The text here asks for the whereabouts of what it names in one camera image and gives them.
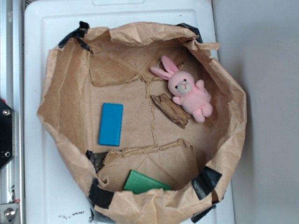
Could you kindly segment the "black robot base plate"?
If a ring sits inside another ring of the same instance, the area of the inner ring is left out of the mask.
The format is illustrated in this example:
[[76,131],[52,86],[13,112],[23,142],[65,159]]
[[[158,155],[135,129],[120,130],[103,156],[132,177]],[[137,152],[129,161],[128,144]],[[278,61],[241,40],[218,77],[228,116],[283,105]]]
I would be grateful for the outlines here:
[[0,99],[0,170],[13,158],[13,109]]

